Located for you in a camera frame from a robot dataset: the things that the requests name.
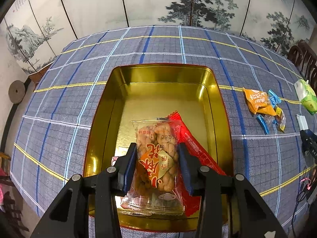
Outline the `pink white snack packet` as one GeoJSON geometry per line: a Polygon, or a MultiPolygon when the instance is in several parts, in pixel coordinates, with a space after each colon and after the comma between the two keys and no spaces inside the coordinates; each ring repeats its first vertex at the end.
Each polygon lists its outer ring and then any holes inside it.
{"type": "Polygon", "coordinates": [[[112,158],[111,158],[111,166],[115,165],[115,163],[116,163],[118,158],[119,158],[118,156],[112,156],[112,158]]]}

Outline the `red snack packet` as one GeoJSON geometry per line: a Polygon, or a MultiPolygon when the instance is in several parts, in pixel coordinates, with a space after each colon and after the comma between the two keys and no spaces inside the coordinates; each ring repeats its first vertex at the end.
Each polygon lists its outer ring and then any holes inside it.
{"type": "MultiPolygon", "coordinates": [[[[169,123],[172,125],[172,129],[176,134],[178,139],[177,145],[184,142],[187,146],[189,153],[192,156],[198,158],[201,166],[207,166],[211,170],[215,171],[217,174],[225,176],[225,172],[218,166],[215,160],[210,156],[210,154],[203,148],[203,146],[197,141],[197,139],[191,134],[190,130],[187,128],[183,122],[180,114],[175,111],[168,115],[169,123]]],[[[183,198],[183,203],[185,206],[185,215],[187,217],[196,213],[201,204],[201,195],[189,195],[187,192],[183,177],[180,171],[180,190],[183,198]]]]}

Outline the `painted folding screen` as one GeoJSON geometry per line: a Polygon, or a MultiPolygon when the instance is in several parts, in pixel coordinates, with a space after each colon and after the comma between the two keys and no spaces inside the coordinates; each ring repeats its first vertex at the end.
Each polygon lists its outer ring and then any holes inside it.
{"type": "Polygon", "coordinates": [[[27,74],[71,41],[141,25],[226,31],[285,55],[316,30],[303,0],[15,0],[1,21],[1,58],[27,74]]]}

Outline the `blue cookie packet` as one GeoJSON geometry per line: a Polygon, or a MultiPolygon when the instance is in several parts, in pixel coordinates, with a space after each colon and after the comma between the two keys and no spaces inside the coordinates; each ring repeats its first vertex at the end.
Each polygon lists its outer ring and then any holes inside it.
{"type": "Polygon", "coordinates": [[[271,89],[268,91],[268,96],[273,108],[282,102],[282,100],[271,89]]]}

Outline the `round stone millstone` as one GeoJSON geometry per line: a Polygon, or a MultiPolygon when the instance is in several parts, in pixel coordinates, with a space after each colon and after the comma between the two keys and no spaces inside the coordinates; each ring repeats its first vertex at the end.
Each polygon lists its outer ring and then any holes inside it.
{"type": "Polygon", "coordinates": [[[25,93],[25,85],[20,80],[13,81],[8,90],[9,99],[13,104],[19,104],[23,100],[25,93]]]}

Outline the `orange snack packet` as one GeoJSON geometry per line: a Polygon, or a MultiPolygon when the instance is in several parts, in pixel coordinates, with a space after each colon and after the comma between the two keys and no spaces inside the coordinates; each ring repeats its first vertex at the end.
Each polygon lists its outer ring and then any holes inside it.
{"type": "Polygon", "coordinates": [[[264,91],[243,88],[247,106],[253,114],[267,114],[275,116],[276,112],[270,102],[268,94],[264,91]]]}

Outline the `small blue wrapper packet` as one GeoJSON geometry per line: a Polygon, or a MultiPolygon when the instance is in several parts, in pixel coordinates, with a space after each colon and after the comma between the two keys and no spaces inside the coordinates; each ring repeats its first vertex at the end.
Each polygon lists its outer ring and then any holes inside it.
{"type": "Polygon", "coordinates": [[[262,115],[258,114],[256,116],[256,119],[259,122],[260,126],[262,127],[264,134],[268,135],[269,134],[269,128],[268,128],[268,125],[267,125],[264,117],[262,115]]]}

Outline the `pink cloth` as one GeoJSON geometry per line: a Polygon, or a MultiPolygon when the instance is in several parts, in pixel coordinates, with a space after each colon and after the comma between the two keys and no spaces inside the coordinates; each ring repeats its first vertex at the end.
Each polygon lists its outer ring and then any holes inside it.
{"type": "Polygon", "coordinates": [[[1,184],[0,184],[0,204],[3,205],[4,194],[8,191],[9,186],[11,185],[11,180],[4,172],[4,170],[0,169],[0,176],[1,176],[1,184]]]}

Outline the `gold metal tin box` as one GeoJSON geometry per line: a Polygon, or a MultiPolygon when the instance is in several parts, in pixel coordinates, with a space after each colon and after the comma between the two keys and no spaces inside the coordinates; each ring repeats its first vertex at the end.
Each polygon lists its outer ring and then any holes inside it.
{"type": "Polygon", "coordinates": [[[116,67],[106,81],[90,131],[84,175],[114,165],[137,147],[130,191],[116,199],[121,226],[150,231],[192,231],[200,198],[180,174],[183,142],[203,165],[233,174],[226,109],[214,72],[189,64],[116,67]]]}

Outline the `yellow candy packet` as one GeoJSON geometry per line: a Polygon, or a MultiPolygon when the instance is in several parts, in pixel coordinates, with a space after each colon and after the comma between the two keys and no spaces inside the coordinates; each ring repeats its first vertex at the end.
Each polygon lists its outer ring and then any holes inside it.
{"type": "Polygon", "coordinates": [[[277,121],[277,125],[279,129],[282,132],[284,132],[285,126],[286,126],[286,117],[285,117],[284,111],[280,107],[276,106],[275,112],[276,112],[275,119],[277,121]]]}

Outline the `green tissue pack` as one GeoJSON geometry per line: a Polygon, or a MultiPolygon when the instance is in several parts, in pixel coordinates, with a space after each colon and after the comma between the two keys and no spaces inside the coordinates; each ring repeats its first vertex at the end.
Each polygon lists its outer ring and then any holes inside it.
{"type": "Polygon", "coordinates": [[[317,99],[308,81],[299,79],[294,83],[294,88],[300,103],[311,115],[314,115],[317,112],[317,99]]]}

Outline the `dark wooden chair right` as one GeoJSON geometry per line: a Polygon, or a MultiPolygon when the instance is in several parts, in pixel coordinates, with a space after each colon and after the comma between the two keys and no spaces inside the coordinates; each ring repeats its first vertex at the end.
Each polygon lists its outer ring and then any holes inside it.
{"type": "Polygon", "coordinates": [[[287,58],[296,66],[304,80],[308,81],[309,85],[316,92],[317,83],[317,68],[316,68],[316,53],[304,40],[300,40],[293,45],[287,58]]]}

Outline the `dark wooden chair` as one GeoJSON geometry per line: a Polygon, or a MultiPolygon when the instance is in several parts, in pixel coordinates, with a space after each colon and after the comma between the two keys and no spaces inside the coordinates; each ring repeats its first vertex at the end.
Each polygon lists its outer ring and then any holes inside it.
{"type": "Polygon", "coordinates": [[[29,231],[21,221],[22,212],[16,206],[16,202],[7,191],[1,202],[1,229],[8,237],[24,237],[21,231],[29,231]]]}
{"type": "Polygon", "coordinates": [[[296,66],[304,80],[308,81],[309,85],[316,92],[317,83],[317,68],[316,68],[316,53],[304,40],[300,40],[293,45],[287,58],[296,66]]]}

